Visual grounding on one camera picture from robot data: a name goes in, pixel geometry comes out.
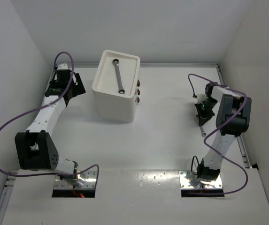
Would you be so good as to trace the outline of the small silver wrench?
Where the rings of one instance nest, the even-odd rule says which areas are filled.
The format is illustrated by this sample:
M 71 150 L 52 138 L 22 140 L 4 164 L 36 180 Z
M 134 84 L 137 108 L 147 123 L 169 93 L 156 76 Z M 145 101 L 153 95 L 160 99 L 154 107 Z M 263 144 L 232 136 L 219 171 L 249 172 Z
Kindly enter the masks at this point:
M 203 126 L 200 126 L 200 131 L 201 131 L 201 136 L 202 136 L 202 137 L 206 137 L 206 136 L 207 136 L 207 134 L 206 134 L 206 132 L 205 132 Z

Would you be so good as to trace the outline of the white drawer cabinet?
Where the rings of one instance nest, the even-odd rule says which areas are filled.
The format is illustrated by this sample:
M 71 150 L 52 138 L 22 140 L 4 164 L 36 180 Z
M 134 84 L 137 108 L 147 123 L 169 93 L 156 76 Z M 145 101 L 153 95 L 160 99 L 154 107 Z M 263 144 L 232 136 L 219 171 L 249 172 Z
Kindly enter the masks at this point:
M 119 59 L 119 69 L 125 94 L 118 93 L 118 84 L 113 59 Z M 105 50 L 100 59 L 92 83 L 95 103 L 101 118 L 123 123 L 135 119 L 138 103 L 137 81 L 139 80 L 140 58 L 122 52 Z

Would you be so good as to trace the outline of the long silver ratchet wrench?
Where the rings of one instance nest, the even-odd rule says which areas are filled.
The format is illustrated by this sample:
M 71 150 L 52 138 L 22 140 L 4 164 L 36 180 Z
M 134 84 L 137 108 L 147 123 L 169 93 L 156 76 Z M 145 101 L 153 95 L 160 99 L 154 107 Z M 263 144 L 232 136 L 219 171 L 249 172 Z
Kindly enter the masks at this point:
M 113 59 L 112 64 L 115 68 L 115 74 L 116 74 L 116 79 L 117 79 L 117 84 L 118 84 L 118 93 L 123 95 L 125 94 L 125 90 L 123 88 L 123 83 L 122 83 L 120 69 L 119 69 L 119 59 Z

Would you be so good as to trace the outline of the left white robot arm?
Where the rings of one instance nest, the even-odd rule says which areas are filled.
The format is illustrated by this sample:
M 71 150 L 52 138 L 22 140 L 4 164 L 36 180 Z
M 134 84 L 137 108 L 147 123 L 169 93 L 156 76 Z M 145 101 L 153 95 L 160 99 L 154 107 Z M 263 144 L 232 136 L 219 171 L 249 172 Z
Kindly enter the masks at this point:
M 69 101 L 85 93 L 78 73 L 72 72 L 66 63 L 55 67 L 54 75 L 43 98 L 43 108 L 25 132 L 15 136 L 20 168 L 31 171 L 56 173 L 62 180 L 76 184 L 77 163 L 59 156 L 52 140 L 55 124 Z

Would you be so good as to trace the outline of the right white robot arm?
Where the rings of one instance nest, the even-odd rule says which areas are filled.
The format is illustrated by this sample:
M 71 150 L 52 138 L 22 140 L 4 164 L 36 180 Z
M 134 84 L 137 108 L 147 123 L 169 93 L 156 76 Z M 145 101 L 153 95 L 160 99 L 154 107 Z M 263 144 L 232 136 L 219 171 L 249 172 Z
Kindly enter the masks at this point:
M 199 126 L 216 116 L 214 141 L 196 173 L 198 179 L 213 181 L 218 178 L 222 161 L 232 143 L 249 128 L 252 99 L 215 82 L 208 83 L 205 93 L 196 98 Z

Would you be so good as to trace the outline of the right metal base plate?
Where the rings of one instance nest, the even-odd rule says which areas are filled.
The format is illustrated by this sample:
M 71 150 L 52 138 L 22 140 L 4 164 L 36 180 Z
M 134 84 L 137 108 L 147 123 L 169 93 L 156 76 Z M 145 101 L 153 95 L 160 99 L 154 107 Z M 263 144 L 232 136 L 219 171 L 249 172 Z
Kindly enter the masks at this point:
M 223 189 L 221 175 L 216 180 L 204 180 L 197 178 L 191 171 L 179 171 L 179 181 L 182 190 Z

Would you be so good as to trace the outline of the metal base plate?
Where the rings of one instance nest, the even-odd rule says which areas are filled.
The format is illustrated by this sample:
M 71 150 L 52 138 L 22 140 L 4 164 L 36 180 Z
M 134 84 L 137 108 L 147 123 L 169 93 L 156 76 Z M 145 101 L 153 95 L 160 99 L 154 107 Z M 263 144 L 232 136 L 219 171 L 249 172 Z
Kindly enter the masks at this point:
M 179 181 L 182 190 L 223 189 L 221 175 L 216 180 L 204 180 L 197 178 L 191 171 L 179 171 Z
M 56 176 L 54 190 L 93 190 L 96 186 L 97 171 L 86 171 L 76 176 Z

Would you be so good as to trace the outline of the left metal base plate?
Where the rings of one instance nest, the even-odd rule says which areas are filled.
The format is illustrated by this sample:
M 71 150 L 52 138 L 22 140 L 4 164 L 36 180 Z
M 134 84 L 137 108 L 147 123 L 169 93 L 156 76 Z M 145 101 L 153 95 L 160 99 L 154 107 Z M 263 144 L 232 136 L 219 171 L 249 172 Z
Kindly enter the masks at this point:
M 86 171 L 76 176 L 56 176 L 54 190 L 93 190 L 96 186 L 97 171 Z

